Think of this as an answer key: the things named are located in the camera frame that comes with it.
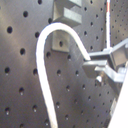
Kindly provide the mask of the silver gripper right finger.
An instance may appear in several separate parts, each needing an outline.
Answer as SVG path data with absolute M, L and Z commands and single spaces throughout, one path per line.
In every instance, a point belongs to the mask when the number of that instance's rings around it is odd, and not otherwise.
M 110 49 L 104 49 L 99 52 L 90 53 L 92 60 L 105 60 L 107 59 L 113 69 L 117 69 L 119 65 L 128 61 L 128 38 L 124 39 Z

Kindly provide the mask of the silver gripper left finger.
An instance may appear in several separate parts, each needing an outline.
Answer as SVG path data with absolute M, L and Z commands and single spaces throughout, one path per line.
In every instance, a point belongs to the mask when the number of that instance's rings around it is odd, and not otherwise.
M 89 78 L 96 78 L 100 83 L 109 84 L 116 94 L 119 94 L 118 83 L 122 82 L 122 74 L 114 71 L 106 61 L 88 61 L 83 69 Z

